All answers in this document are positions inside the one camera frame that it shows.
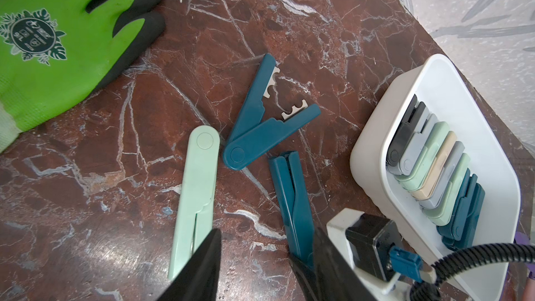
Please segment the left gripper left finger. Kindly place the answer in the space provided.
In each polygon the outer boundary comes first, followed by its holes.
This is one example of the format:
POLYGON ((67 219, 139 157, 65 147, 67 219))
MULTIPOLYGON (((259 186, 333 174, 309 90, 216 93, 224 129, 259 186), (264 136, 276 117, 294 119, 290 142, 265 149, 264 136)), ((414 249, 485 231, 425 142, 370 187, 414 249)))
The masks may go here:
POLYGON ((222 233, 213 229, 157 301, 216 300, 221 254, 222 233))

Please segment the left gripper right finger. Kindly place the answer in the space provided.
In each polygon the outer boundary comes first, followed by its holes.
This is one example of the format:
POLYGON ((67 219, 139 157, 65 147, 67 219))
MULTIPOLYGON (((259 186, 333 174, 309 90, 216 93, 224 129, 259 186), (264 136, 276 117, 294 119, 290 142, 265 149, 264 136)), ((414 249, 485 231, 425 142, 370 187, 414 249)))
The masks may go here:
POLYGON ((314 234, 313 256, 319 300, 376 300, 320 228, 314 234))

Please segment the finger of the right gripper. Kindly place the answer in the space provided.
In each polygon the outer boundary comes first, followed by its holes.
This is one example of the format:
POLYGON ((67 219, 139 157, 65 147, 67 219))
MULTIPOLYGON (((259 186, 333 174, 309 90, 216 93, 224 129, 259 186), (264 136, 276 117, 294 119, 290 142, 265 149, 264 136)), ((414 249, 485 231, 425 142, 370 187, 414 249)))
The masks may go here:
POLYGON ((305 296, 305 300, 318 301, 318 290, 314 271, 292 253, 289 254, 289 261, 296 280, 305 296))

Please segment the teal pruning pliers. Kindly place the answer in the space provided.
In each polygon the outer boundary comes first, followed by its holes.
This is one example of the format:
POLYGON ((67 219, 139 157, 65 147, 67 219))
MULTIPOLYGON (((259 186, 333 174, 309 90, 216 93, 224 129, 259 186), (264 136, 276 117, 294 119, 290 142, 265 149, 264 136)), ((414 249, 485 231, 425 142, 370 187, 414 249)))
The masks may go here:
POLYGON ((274 74, 279 72, 275 58, 265 54, 222 154, 228 168, 244 169, 320 115, 319 106, 303 100, 300 107, 292 106, 289 114, 282 113, 281 120, 263 120, 263 100, 270 98, 268 89, 275 85, 274 74))
POLYGON ((459 241, 461 239, 472 199, 476 192, 477 179, 478 177, 472 176, 470 169, 467 169, 449 223, 445 226, 437 227, 438 233, 446 240, 459 241))
POLYGON ((312 269, 315 227, 300 156, 296 151, 287 151, 270 158, 269 167, 289 252, 312 269))
POLYGON ((463 230, 463 235, 459 241, 449 241, 445 238, 442 238, 442 243, 450 250, 452 251, 458 251, 461 249, 466 249, 469 247, 472 247, 476 228, 479 222, 479 216, 482 210, 483 202, 485 199, 485 190, 482 188, 482 186, 477 183, 476 192, 474 195, 474 198, 472 199, 472 203, 469 209, 468 219, 465 223, 465 227, 463 230))

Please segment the beige pruning pliers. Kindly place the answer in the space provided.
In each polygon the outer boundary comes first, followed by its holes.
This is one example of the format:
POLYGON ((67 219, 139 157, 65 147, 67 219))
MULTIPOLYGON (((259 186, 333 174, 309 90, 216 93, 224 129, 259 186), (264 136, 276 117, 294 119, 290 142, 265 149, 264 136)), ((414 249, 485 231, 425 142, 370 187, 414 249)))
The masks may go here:
POLYGON ((454 144, 456 143, 456 140, 456 134, 453 131, 449 131, 442 146, 437 152, 435 159, 433 160, 433 164, 431 165, 431 168, 429 169, 429 172, 426 175, 426 178, 424 179, 421 188, 412 192, 411 194, 416 200, 421 201, 429 199, 431 197, 434 191, 434 187, 436 186, 436 183, 444 167, 444 164, 447 158, 449 157, 451 150, 453 149, 454 144))

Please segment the mint pruning pliers diagonal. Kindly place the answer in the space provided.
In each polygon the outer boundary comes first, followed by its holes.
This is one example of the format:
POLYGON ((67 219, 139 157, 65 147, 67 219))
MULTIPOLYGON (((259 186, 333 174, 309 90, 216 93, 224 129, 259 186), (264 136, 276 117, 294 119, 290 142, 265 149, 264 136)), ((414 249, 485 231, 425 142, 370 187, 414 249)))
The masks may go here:
POLYGON ((426 175, 428 174, 431 165, 442 146, 447 134, 449 132, 449 125, 445 121, 439 121, 426 140, 424 147, 408 176, 395 176, 401 186, 408 192, 414 192, 421 188, 426 175))

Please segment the black pruning pliers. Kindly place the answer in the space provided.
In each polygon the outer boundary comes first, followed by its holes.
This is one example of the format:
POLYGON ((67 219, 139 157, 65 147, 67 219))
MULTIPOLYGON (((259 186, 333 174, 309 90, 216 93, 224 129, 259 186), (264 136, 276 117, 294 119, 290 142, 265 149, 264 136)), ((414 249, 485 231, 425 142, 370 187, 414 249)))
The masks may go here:
POLYGON ((419 118, 418 114, 418 99, 412 96, 412 100, 408 105, 407 110, 401 119, 401 122, 394 134, 387 151, 387 166, 396 167, 401 159, 401 156, 408 146, 408 142, 415 131, 419 118))
POLYGON ((403 173, 402 155, 408 148, 412 136, 422 131, 428 116, 429 110, 425 103, 419 102, 416 96, 412 96, 387 150, 386 165, 394 170, 395 175, 403 173))

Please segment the grey-blue pruning pliers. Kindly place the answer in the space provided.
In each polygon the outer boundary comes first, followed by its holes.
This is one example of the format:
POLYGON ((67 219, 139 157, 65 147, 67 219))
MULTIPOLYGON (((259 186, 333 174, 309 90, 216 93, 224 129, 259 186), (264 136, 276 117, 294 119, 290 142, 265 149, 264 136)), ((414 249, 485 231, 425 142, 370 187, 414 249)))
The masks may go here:
POLYGON ((437 123, 437 116, 430 113, 422 129, 412 134, 408 146, 404 150, 400 161, 396 167, 387 166, 387 170, 396 176, 408 176, 412 172, 422 149, 429 138, 429 135, 437 123))

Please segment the white rectangular storage box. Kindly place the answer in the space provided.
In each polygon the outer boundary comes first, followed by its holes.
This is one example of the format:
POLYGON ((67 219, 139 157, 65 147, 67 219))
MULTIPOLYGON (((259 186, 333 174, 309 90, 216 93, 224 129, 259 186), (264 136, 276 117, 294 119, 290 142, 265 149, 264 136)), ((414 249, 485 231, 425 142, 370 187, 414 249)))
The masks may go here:
POLYGON ((512 242, 521 208, 517 175, 456 67, 444 55, 434 54, 390 84, 352 150, 350 167, 356 183, 426 263, 449 254, 436 226, 386 167, 388 147, 413 97, 457 134, 470 157, 470 171, 486 193, 475 244, 512 242))

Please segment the grey pruning pliers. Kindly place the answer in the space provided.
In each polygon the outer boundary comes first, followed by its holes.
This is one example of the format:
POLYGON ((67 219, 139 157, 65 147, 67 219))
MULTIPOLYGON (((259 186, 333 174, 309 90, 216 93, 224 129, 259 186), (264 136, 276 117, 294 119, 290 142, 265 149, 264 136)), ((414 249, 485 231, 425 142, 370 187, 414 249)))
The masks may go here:
POLYGON ((441 171, 440 177, 437 180, 436 185, 433 188, 433 193, 429 199, 425 199, 419 202, 419 205, 424 209, 435 209, 438 207, 442 200, 442 196, 447 187, 447 184, 453 174, 461 156, 465 150, 465 146, 462 142, 457 141, 453 149, 450 152, 449 157, 444 163, 444 167, 441 171))

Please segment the mint pruning pliers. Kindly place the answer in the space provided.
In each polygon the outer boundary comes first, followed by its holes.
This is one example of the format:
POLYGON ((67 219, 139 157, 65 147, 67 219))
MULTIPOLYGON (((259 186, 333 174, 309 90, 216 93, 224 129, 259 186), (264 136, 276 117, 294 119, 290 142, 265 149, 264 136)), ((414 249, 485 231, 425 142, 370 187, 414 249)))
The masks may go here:
POLYGON ((461 189, 461 185, 463 184, 470 160, 470 156, 467 153, 463 153, 458 165, 448 180, 439 205, 433 209, 422 208, 422 212, 425 216, 436 226, 445 226, 451 220, 456 198, 461 189))
POLYGON ((169 280, 179 275, 213 229, 219 150, 220 136, 216 129, 201 125, 191 132, 171 247, 169 280))

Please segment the open teal pruning pliers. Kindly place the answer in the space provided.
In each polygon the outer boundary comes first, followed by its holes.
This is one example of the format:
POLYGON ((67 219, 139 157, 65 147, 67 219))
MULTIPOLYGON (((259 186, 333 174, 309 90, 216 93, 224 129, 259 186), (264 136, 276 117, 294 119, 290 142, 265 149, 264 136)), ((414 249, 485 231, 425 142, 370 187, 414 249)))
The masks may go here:
POLYGON ((319 106, 303 100, 300 107, 292 106, 289 114, 282 113, 281 120, 263 120, 263 100, 270 98, 268 89, 275 85, 274 74, 279 72, 275 58, 265 54, 222 154, 228 168, 244 169, 320 115, 319 106))

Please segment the green gardening glove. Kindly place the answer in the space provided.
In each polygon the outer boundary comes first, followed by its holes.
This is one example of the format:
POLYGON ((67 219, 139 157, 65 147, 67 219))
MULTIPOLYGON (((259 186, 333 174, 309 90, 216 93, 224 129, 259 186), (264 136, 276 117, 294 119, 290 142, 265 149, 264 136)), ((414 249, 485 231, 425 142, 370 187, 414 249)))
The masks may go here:
POLYGON ((118 78, 165 28, 162 0, 1 0, 1 148, 118 78))

